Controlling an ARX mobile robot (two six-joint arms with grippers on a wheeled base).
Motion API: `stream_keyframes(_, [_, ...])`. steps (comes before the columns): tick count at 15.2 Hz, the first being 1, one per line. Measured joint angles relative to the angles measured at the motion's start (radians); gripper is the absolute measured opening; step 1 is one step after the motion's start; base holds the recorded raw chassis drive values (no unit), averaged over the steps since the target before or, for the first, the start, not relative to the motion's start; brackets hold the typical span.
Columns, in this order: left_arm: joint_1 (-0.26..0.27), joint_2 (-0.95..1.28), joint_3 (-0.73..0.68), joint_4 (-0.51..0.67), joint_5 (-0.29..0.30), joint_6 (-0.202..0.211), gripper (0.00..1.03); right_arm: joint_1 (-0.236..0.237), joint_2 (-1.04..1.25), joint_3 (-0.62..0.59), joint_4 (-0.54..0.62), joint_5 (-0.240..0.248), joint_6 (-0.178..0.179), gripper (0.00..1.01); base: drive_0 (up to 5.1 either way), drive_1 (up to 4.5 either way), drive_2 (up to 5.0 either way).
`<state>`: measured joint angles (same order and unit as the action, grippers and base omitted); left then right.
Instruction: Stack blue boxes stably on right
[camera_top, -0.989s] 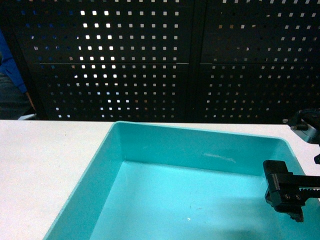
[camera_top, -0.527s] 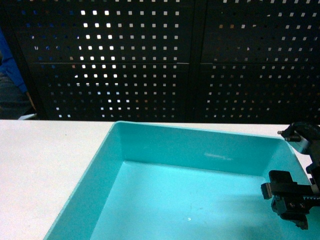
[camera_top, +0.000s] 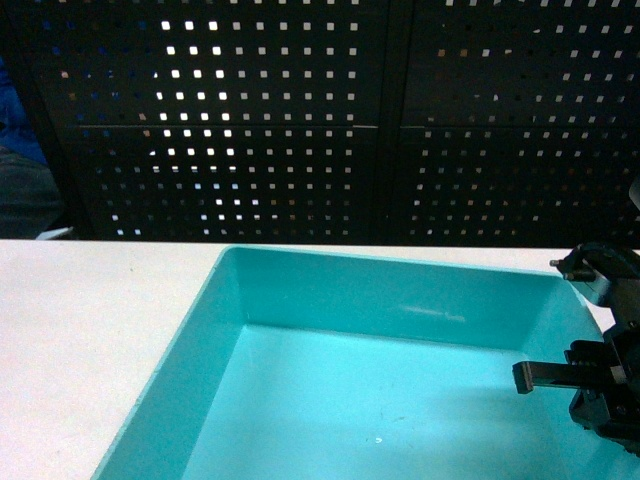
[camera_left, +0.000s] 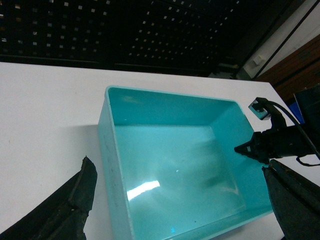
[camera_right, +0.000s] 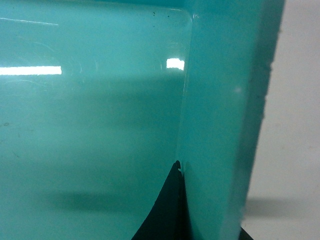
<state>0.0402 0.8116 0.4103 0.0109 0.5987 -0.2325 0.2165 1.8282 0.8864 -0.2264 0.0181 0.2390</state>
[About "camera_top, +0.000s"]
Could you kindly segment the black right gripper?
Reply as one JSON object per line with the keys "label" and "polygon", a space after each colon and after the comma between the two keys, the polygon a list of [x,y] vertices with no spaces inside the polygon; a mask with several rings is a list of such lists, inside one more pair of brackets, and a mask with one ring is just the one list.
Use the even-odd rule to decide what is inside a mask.
{"label": "black right gripper", "polygon": [[570,365],[522,361],[512,366],[518,394],[535,387],[578,389],[569,406],[571,419],[584,429],[618,443],[629,453],[639,451],[639,255],[602,242],[575,247],[552,260],[563,278],[591,304],[611,311],[614,325],[603,341],[574,341],[565,352],[568,363],[611,369],[617,385],[579,388]]}

